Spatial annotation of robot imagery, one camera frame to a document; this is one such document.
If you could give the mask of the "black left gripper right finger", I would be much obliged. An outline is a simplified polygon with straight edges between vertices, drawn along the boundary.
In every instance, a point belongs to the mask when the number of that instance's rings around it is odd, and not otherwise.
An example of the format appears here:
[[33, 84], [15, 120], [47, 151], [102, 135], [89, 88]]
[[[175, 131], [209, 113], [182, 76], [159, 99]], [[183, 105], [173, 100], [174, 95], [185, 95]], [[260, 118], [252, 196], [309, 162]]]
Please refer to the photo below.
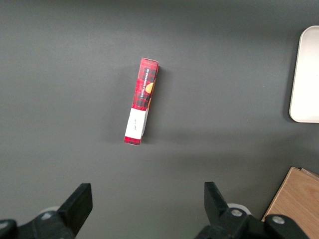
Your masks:
[[204, 183], [204, 208], [210, 222], [197, 239], [307, 239], [290, 217], [270, 214], [258, 220], [239, 207], [230, 207], [214, 182]]

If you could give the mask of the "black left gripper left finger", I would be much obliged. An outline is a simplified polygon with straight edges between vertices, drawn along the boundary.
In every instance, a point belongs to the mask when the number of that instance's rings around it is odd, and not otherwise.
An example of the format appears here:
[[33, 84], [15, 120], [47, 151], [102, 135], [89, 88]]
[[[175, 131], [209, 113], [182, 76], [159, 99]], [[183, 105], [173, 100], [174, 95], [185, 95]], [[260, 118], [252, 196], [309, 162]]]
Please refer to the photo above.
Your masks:
[[90, 183], [82, 183], [55, 211], [45, 211], [19, 226], [13, 219], [0, 221], [2, 239], [74, 239], [93, 209]]

